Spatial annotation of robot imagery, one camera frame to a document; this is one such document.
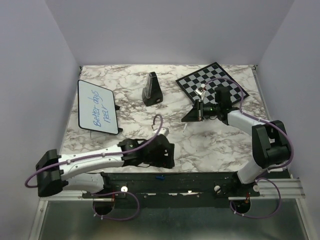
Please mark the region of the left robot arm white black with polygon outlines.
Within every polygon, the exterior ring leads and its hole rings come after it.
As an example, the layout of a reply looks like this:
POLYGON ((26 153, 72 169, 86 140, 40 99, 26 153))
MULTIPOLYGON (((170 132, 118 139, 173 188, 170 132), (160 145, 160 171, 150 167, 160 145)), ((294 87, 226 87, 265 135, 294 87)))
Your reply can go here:
POLYGON ((175 145, 163 134, 149 140, 127 138, 101 150, 75 155, 58 155, 51 149, 35 166, 37 193, 39 197, 51 197, 63 190, 81 190, 104 198, 110 194, 111 185, 100 175, 90 178, 90 172, 141 164, 172 169, 174 150, 175 145))

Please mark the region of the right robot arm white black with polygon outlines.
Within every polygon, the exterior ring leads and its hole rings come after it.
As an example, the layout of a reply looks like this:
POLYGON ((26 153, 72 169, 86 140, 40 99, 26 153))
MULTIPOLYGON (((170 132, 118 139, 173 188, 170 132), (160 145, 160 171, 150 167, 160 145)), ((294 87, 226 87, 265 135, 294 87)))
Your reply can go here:
POLYGON ((230 191, 234 195, 241 196, 247 192, 248 184, 264 172, 283 168, 292 161, 294 150, 282 121, 267 121, 232 106, 227 87, 215 89, 215 104, 203 102, 206 93, 204 84, 195 93, 200 100, 197 99, 192 109, 181 119, 183 123, 216 117, 225 125, 238 128, 251 136, 252 159, 236 172, 235 180, 230 183, 230 191))

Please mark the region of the whiteboard with black frame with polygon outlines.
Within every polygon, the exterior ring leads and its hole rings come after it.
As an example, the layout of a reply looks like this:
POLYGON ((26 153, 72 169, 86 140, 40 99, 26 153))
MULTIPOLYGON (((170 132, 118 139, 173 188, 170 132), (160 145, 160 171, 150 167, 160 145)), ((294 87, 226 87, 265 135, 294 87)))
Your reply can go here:
POLYGON ((78 126, 81 129, 119 134, 115 97, 112 90, 89 83, 77 82, 78 126))

